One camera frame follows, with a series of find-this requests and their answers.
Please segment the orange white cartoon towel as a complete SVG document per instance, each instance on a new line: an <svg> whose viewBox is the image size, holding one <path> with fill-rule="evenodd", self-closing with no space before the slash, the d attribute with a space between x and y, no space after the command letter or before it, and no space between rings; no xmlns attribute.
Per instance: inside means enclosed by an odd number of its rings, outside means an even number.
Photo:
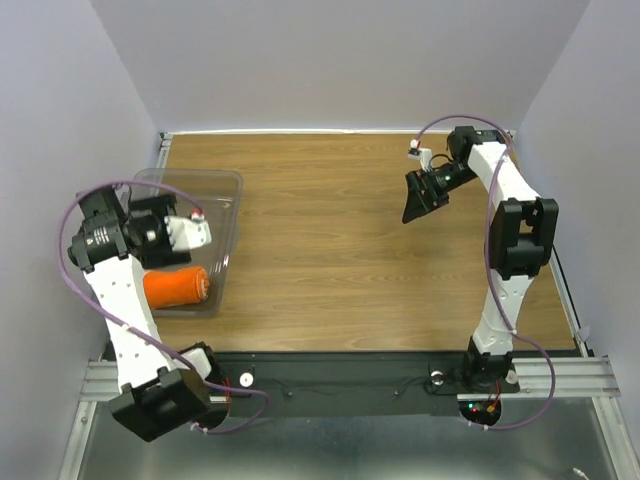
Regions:
<svg viewBox="0 0 640 480"><path fill-rule="evenodd" d="M143 276L146 300L152 309L199 304L207 299L210 280L201 266L176 271L149 270Z"/></svg>

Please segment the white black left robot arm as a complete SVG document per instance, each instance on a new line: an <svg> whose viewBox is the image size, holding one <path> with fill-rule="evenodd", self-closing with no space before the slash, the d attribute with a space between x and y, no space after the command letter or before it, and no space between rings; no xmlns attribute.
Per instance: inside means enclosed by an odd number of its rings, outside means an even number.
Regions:
<svg viewBox="0 0 640 480"><path fill-rule="evenodd" d="M123 208L112 185L79 197L83 220L67 254L82 271L104 316L116 355L119 395L113 418L150 442L193 422L213 430L228 415L211 393L223 371L203 342L178 352L163 347L144 292L147 266L190 261L211 232L200 211L177 215L176 197L163 194Z"/></svg>

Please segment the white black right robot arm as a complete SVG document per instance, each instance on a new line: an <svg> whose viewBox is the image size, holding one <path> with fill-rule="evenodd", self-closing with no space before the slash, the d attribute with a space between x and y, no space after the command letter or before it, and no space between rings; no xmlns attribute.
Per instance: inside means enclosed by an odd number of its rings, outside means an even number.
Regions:
<svg viewBox="0 0 640 480"><path fill-rule="evenodd" d="M420 138L411 140L408 155L420 167L405 176L402 221L447 205L453 190L475 179L487 191L483 256L488 292L479 324L460 365L434 368L428 387L435 394L455 395L515 383L513 346L522 336L517 322L527 291L549 263L559 205L523 178L507 134L459 126L448 135L447 149L446 162L436 166Z"/></svg>

